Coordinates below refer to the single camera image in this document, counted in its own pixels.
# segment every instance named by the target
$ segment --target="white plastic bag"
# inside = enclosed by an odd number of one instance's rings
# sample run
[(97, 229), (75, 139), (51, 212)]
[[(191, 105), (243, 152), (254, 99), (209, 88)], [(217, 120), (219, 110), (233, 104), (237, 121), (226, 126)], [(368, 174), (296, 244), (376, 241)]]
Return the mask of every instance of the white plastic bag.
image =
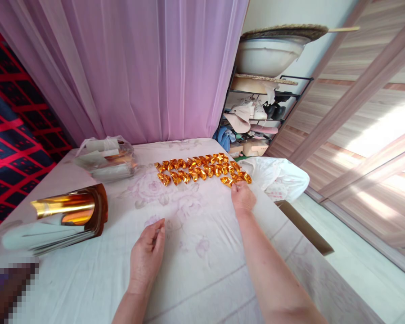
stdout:
[(133, 176), (137, 166), (134, 148), (122, 136), (85, 139), (73, 162), (101, 182)]
[(309, 175), (287, 159), (250, 157), (238, 163), (272, 201), (292, 203), (309, 185)]

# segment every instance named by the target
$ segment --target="tiled floor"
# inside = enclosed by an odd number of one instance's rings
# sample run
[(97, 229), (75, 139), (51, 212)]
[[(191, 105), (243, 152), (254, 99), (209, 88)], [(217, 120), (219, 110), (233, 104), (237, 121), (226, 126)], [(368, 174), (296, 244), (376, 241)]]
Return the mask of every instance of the tiled floor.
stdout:
[(405, 324), (405, 273), (306, 194), (294, 208), (333, 247), (327, 261), (387, 324)]

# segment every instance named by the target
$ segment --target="white wall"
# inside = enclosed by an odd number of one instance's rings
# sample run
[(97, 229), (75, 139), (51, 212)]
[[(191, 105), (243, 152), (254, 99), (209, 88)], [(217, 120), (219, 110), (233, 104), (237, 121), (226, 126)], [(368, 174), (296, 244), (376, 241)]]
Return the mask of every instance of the white wall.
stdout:
[[(341, 27), (356, 3), (357, 0), (250, 0), (243, 32), (283, 24)], [(329, 33), (307, 44), (301, 56), (283, 74), (310, 77), (335, 36), (334, 33)], [(304, 85), (305, 83), (301, 81), (297, 86), (281, 85), (279, 90), (300, 93)], [(234, 104), (239, 97), (243, 95), (231, 93), (228, 97), (228, 106)], [(290, 99), (284, 104), (290, 107), (292, 103), (293, 100)]]

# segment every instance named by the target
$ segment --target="clear plastic bag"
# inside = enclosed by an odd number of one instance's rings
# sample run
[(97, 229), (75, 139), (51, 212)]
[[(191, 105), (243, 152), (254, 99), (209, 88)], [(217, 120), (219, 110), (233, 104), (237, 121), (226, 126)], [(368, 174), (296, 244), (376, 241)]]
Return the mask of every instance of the clear plastic bag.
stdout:
[(122, 136), (84, 140), (73, 162), (100, 182), (131, 177), (138, 165), (134, 148)]

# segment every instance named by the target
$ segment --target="red patterned curtain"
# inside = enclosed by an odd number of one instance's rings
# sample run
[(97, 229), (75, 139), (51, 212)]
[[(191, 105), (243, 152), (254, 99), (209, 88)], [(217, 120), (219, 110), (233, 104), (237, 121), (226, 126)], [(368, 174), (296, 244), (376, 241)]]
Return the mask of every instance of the red patterned curtain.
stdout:
[(71, 148), (0, 34), (0, 223)]

